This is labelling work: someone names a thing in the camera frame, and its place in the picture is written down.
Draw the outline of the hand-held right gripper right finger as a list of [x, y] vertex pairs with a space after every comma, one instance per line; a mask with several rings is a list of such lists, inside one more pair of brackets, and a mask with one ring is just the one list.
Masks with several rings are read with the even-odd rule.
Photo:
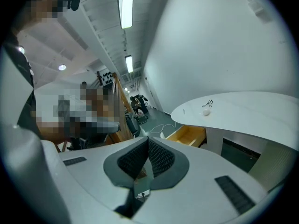
[[151, 191], [133, 216], [136, 223], [240, 223], [238, 211], [215, 180], [221, 176], [229, 176], [255, 204], [267, 196], [267, 191], [252, 176], [214, 152], [170, 140], [154, 140], [185, 154], [190, 166], [173, 188]]

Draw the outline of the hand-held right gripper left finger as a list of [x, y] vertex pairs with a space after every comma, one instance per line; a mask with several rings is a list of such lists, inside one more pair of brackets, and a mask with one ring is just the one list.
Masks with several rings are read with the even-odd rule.
[[110, 175], [127, 174], [108, 157], [118, 151], [127, 152], [147, 142], [136, 138], [104, 147], [58, 153], [49, 141], [42, 141], [51, 177], [66, 208], [70, 224], [148, 224], [150, 211], [143, 204], [132, 217], [119, 213], [134, 201], [134, 193], [111, 182]]

